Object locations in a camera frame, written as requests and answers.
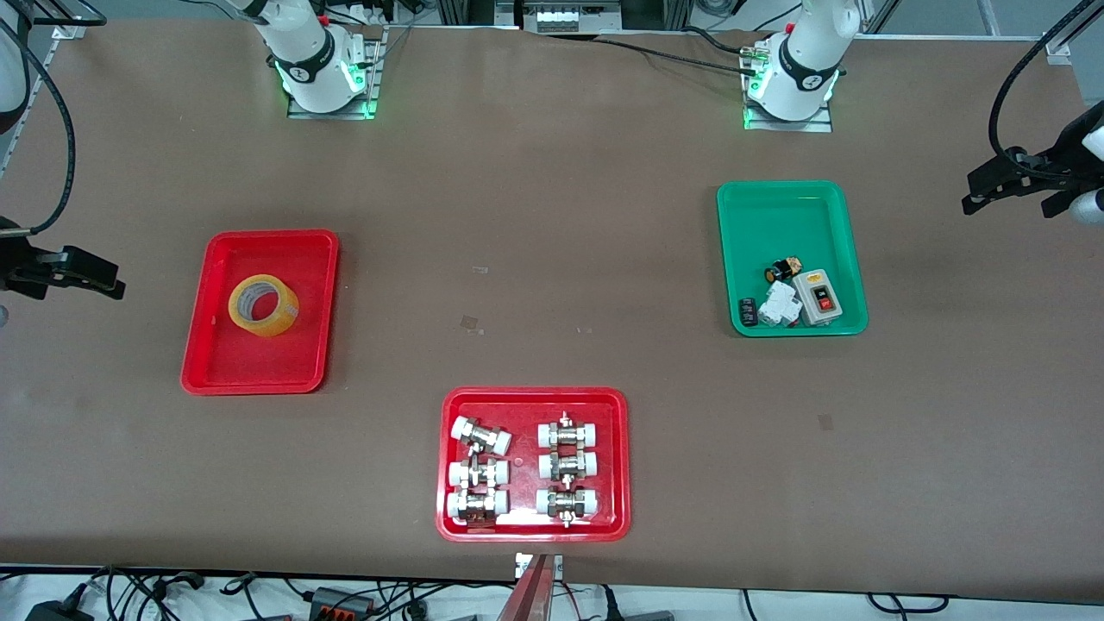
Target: white plastic nut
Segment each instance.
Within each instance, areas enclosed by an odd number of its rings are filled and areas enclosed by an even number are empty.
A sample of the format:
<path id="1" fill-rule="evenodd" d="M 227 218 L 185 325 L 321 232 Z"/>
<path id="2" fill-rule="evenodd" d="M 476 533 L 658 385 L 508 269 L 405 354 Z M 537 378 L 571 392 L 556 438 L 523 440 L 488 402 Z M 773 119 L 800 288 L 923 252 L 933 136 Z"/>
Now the white plastic nut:
<path id="1" fill-rule="evenodd" d="M 448 464 L 448 484 L 459 485 L 464 480 L 464 465 L 460 462 Z"/>
<path id="2" fill-rule="evenodd" d="M 593 422 L 583 425 L 583 445 L 593 449 L 598 443 L 598 433 Z"/>
<path id="3" fill-rule="evenodd" d="M 506 485 L 510 482 L 510 462 L 495 462 L 495 483 Z"/>
<path id="4" fill-rule="evenodd" d="M 448 506 L 449 517 L 460 517 L 460 498 L 457 492 L 449 492 L 445 504 Z"/>
<path id="5" fill-rule="evenodd" d="M 467 417 L 456 417 L 456 421 L 453 423 L 453 431 L 450 435 L 453 440 L 459 440 L 464 435 L 464 425 L 468 424 Z"/>
<path id="6" fill-rule="evenodd" d="M 594 490 L 583 490 L 583 515 L 598 513 L 598 495 Z"/>
<path id="7" fill-rule="evenodd" d="M 598 474 L 598 456 L 594 451 L 583 453 L 583 465 L 586 469 L 586 476 Z"/>
<path id="8" fill-rule="evenodd" d="M 552 445 L 552 440 L 549 433 L 549 425 L 539 424 L 537 425 L 537 445 L 541 449 L 548 449 Z"/>
<path id="9" fill-rule="evenodd" d="M 549 491 L 538 490 L 537 491 L 537 513 L 541 515 L 549 514 Z"/>
<path id="10" fill-rule="evenodd" d="M 538 455 L 537 470 L 540 471 L 541 478 L 552 478 L 552 455 Z"/>
<path id="11" fill-rule="evenodd" d="M 510 513 L 510 497 L 506 495 L 506 490 L 495 492 L 495 515 L 506 515 Z"/>
<path id="12" fill-rule="evenodd" d="M 507 451 L 510 450 L 510 440 L 513 439 L 512 435 L 505 431 L 498 432 L 498 439 L 495 440 L 495 445 L 491 446 L 491 452 L 496 455 L 505 455 Z"/>

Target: white floor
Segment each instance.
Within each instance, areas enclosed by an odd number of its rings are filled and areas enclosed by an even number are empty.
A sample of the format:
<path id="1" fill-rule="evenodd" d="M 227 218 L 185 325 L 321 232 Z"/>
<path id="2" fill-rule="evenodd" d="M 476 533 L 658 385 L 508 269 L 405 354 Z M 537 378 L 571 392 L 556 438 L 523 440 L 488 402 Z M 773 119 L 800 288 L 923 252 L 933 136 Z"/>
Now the white floor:
<path id="1" fill-rule="evenodd" d="M 25 619 L 31 607 L 42 601 L 63 600 L 82 580 L 77 576 L 25 576 L 0 582 L 0 620 Z M 226 578 L 209 578 L 200 591 L 177 585 L 169 591 L 166 604 L 182 621 L 248 621 L 255 619 L 245 597 L 223 596 L 219 589 Z M 104 580 L 97 580 L 103 586 Z M 374 582 L 342 582 L 325 580 L 294 580 L 299 590 L 317 587 L 343 588 L 347 591 L 374 588 Z M 116 578 L 112 594 L 116 600 L 123 594 L 126 580 Z M 593 585 L 572 585 L 578 601 L 582 619 L 601 615 L 605 619 L 606 602 L 602 589 Z M 651 587 L 614 587 L 624 615 L 669 610 L 679 621 L 744 621 L 750 620 L 737 590 L 668 589 Z M 308 619 L 309 604 L 293 593 L 280 580 L 257 580 L 251 587 L 258 611 L 265 615 L 290 614 L 297 621 Z M 563 593 L 556 588 L 556 593 Z M 806 593 L 781 591 L 752 591 L 752 606 L 761 621 L 894 621 L 898 617 L 879 612 L 864 596 L 843 593 Z M 429 621 L 449 621 L 477 614 L 480 620 L 492 620 L 509 591 L 501 587 L 466 589 L 453 587 L 426 599 Z M 885 606 L 890 602 L 882 598 Z M 554 621 L 575 621 L 571 602 L 563 594 L 553 600 Z M 910 608 L 926 608 L 935 603 L 924 598 L 904 598 Z M 137 606 L 131 604 L 127 620 L 137 619 Z M 89 588 L 81 610 L 97 621 L 109 619 L 106 599 L 102 592 Z M 157 618 L 152 607 L 147 607 L 144 619 Z M 985 600 L 952 600 L 946 610 L 920 617 L 930 621 L 1101 621 L 1104 608 L 1094 606 L 1047 604 Z M 399 621 L 396 614 L 390 621 Z"/>

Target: brown table surface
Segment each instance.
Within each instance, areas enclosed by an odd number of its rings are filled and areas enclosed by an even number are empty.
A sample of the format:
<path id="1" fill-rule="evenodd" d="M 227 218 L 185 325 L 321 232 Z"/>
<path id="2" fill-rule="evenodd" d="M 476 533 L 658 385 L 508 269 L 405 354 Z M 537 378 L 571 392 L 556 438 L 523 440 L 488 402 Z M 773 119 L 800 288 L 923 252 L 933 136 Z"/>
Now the brown table surface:
<path id="1" fill-rule="evenodd" d="M 1026 48 L 857 42 L 836 131 L 795 135 L 743 130 L 731 75 L 498 30 L 414 32 L 375 122 L 289 122 L 247 24 L 92 29 L 52 67 L 79 165 L 38 242 L 129 286 L 3 297 L 0 557 L 503 579 L 543 549 L 581 582 L 1102 599 L 1101 232 L 1038 198 L 958 204 Z M 1044 148 L 1082 109 L 1039 61 L 1004 139 Z M 6 214 L 52 209 L 63 147 L 43 93 Z M 847 192 L 870 327 L 741 338 L 716 188 L 809 178 Z M 185 394 L 208 240 L 314 227 L 343 244 L 322 388 Z M 443 540 L 440 403 L 465 385 L 624 391 L 629 534 Z"/>

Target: black connector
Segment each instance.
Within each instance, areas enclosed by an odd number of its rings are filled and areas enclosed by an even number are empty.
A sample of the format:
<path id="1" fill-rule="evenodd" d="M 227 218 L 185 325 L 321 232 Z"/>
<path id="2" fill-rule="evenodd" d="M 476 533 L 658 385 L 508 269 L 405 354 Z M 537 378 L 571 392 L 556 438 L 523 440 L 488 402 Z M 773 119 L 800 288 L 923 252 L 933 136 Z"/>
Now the black connector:
<path id="1" fill-rule="evenodd" d="M 67 610 L 65 607 L 68 603 L 68 598 L 65 598 L 65 602 L 44 601 L 35 604 L 31 609 L 31 613 L 26 615 L 26 621 L 96 621 L 87 612 L 76 610 L 76 607 L 73 607 L 73 610 Z"/>
<path id="2" fill-rule="evenodd" d="M 429 611 L 423 600 L 416 599 L 406 604 L 406 614 L 410 615 L 411 621 L 426 621 Z"/>
<path id="3" fill-rule="evenodd" d="M 625 621 L 620 609 L 617 608 L 617 597 L 614 596 L 614 590 L 609 588 L 609 585 L 602 585 L 602 590 L 606 592 L 606 621 Z"/>

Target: red tray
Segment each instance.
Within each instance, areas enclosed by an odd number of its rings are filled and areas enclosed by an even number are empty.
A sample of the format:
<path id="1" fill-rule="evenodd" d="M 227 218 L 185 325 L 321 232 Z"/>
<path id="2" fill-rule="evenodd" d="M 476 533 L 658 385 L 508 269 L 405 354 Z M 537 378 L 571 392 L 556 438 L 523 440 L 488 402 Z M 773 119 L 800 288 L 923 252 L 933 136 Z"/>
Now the red tray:
<path id="1" fill-rule="evenodd" d="M 594 423 L 598 474 L 578 482 L 595 490 L 598 512 L 593 517 L 563 523 L 537 513 L 537 490 L 551 481 L 540 480 L 537 456 L 548 449 L 537 444 L 537 425 L 560 419 L 563 411 L 580 423 Z M 469 528 L 448 516 L 446 496 L 448 464 L 467 456 L 467 446 L 453 440 L 457 417 L 474 418 L 482 427 L 500 427 L 513 434 L 506 459 L 510 463 L 510 513 L 492 526 Z M 457 388 L 445 399 L 440 417 L 440 452 L 437 464 L 437 531 L 449 541 L 615 541 L 628 533 L 628 403 L 612 388 Z"/>
<path id="2" fill-rule="evenodd" d="M 184 390 L 203 396 L 294 394 L 318 388 L 326 375 L 337 264 L 338 236 L 331 231 L 215 235 L 200 273 L 180 373 Z M 295 324 L 273 338 L 237 327 L 226 310 L 234 287 L 256 274 L 276 276 L 299 298 Z"/>

